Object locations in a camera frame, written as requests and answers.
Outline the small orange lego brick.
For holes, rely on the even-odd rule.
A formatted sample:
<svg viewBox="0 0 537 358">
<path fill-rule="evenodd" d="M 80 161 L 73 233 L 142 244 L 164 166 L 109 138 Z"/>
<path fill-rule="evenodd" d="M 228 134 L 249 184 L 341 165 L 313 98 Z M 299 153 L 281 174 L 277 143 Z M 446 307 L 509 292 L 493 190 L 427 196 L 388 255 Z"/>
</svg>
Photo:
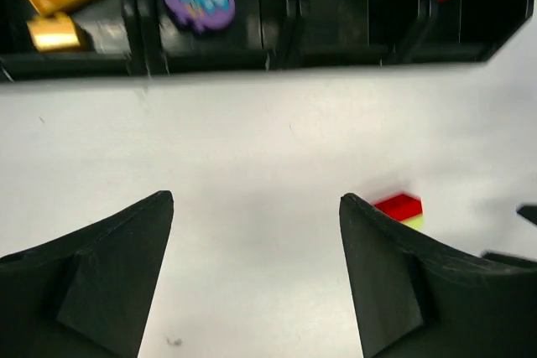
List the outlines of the small orange lego brick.
<svg viewBox="0 0 537 358">
<path fill-rule="evenodd" d="M 39 52 L 81 51 L 88 47 L 86 32 L 65 13 L 35 17 L 27 22 L 27 27 Z"/>
</svg>

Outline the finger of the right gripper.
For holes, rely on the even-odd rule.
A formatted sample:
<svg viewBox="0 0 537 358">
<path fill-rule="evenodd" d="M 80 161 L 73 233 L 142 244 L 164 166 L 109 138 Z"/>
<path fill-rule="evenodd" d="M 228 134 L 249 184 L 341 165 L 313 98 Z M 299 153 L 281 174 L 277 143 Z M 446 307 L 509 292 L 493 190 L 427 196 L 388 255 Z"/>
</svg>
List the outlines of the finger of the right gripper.
<svg viewBox="0 0 537 358">
<path fill-rule="evenodd" d="M 537 261 L 529 260 L 525 257 L 518 257 L 515 255 L 502 254 L 499 252 L 484 252 L 482 258 L 490 261 L 502 263 L 511 267 L 518 268 L 536 268 Z"/>
<path fill-rule="evenodd" d="M 537 226 L 537 205 L 520 205 L 517 214 Z"/>
</svg>

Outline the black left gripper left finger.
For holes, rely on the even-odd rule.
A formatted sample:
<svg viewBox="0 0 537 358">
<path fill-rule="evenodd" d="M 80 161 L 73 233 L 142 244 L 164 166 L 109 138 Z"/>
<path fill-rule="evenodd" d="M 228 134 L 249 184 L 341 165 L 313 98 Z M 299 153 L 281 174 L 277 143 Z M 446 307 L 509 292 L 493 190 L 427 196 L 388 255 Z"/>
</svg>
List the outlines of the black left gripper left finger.
<svg viewBox="0 0 537 358">
<path fill-rule="evenodd" d="M 1 259 L 3 357 L 135 357 L 174 215 L 161 190 Z"/>
</svg>

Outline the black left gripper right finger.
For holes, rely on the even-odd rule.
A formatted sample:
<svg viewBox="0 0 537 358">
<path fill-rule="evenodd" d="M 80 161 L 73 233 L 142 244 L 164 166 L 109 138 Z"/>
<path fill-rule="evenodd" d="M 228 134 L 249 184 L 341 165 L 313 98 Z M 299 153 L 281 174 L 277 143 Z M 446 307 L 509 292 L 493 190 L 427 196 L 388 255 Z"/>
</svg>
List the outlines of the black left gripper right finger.
<svg viewBox="0 0 537 358">
<path fill-rule="evenodd" d="M 447 246 L 354 194 L 339 221 L 364 356 L 535 356 L 536 268 Z"/>
</svg>

